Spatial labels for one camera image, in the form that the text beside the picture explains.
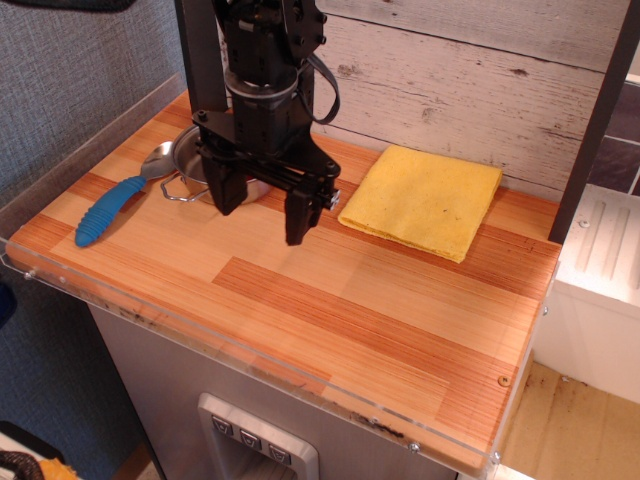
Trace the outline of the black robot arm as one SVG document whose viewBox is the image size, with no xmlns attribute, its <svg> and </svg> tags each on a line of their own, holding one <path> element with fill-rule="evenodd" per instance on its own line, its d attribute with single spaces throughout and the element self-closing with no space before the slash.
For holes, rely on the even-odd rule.
<svg viewBox="0 0 640 480">
<path fill-rule="evenodd" d="M 316 55 L 325 44 L 327 17 L 312 1 L 217 1 L 228 66 L 224 85 L 229 113 L 200 110 L 198 152 L 214 205 L 231 214 L 248 197 L 248 182 L 285 192 L 286 242 L 302 243 L 323 210 L 339 201 L 340 165 L 312 139 L 315 74 L 336 88 L 333 73 Z"/>
</svg>

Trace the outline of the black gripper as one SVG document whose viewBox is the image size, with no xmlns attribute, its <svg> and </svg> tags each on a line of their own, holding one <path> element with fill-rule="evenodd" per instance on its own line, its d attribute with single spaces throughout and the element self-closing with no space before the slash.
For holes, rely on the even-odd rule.
<svg viewBox="0 0 640 480">
<path fill-rule="evenodd" d="M 230 215 L 248 197 L 248 180 L 261 180 L 286 194 L 289 246 L 301 245 L 322 210 L 339 198 L 341 167 L 311 138 L 315 88 L 298 84 L 271 98 L 232 94 L 230 112 L 210 112 L 200 129 L 198 152 L 218 211 Z"/>
</svg>

